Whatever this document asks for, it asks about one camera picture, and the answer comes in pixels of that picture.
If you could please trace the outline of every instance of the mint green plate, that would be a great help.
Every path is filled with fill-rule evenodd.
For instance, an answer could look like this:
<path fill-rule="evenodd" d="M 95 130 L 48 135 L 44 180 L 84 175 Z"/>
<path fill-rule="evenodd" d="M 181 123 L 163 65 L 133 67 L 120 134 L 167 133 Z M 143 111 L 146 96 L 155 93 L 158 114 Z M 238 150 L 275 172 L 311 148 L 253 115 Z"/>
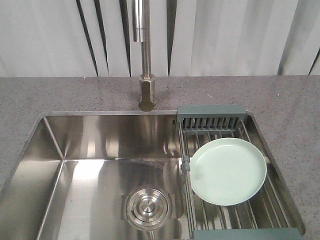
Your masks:
<path fill-rule="evenodd" d="M 267 165 L 262 153 L 239 138 L 220 138 L 203 145 L 190 160 L 192 190 L 220 206 L 242 203 L 262 187 Z"/>

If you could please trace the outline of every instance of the drain cover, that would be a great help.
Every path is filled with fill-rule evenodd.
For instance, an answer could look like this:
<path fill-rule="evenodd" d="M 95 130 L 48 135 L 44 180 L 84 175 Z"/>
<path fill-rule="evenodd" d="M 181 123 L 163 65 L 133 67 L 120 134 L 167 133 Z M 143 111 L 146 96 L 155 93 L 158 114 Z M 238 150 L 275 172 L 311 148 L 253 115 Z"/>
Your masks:
<path fill-rule="evenodd" d="M 157 189 L 141 189 L 128 200 L 128 220 L 142 230 L 159 228 L 168 219 L 169 213 L 169 198 Z"/>

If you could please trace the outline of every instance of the faucet spout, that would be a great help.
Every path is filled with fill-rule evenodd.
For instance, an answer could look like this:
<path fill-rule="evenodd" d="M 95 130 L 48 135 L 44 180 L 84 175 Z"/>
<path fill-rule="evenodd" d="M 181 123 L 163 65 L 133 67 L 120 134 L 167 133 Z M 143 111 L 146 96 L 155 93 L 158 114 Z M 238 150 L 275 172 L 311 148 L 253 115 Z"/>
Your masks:
<path fill-rule="evenodd" d="M 150 44 L 150 2 L 149 0 L 132 0 L 133 40 L 141 43 L 142 75 L 140 82 L 139 108 L 150 112 L 156 106 L 155 76 L 151 73 Z"/>

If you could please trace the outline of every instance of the stainless steel sink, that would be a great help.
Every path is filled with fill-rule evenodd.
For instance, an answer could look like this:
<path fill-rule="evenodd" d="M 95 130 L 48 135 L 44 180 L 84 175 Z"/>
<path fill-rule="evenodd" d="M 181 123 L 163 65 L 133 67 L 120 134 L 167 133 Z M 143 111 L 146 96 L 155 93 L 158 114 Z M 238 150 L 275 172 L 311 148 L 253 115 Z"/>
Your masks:
<path fill-rule="evenodd" d="M 217 134 L 184 131 L 181 141 L 179 123 L 176 111 L 44 114 L 2 191 L 0 239 L 173 240 L 190 239 L 197 229 L 231 228 L 304 232 L 250 115 L 243 126 L 266 156 L 269 180 L 257 196 L 233 207 L 186 192 L 182 150 L 187 146 L 191 157 Z M 221 132 L 218 137 L 226 137 Z M 235 129 L 233 137 L 242 134 Z"/>

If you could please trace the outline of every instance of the white curtain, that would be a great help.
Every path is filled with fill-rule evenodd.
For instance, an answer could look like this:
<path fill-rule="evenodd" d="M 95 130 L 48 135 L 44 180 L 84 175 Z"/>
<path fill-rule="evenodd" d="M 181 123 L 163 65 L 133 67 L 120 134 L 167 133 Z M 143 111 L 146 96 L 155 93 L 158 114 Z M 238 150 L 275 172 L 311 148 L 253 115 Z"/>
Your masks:
<path fill-rule="evenodd" d="M 1 77 L 97 76 L 73 0 L 2 0 Z"/>
<path fill-rule="evenodd" d="M 150 0 L 155 76 L 320 74 L 319 0 L 168 1 L 176 1 L 173 38 L 172 4 Z M 132 0 L 1 1 L 0 76 L 139 76 L 131 7 Z"/>

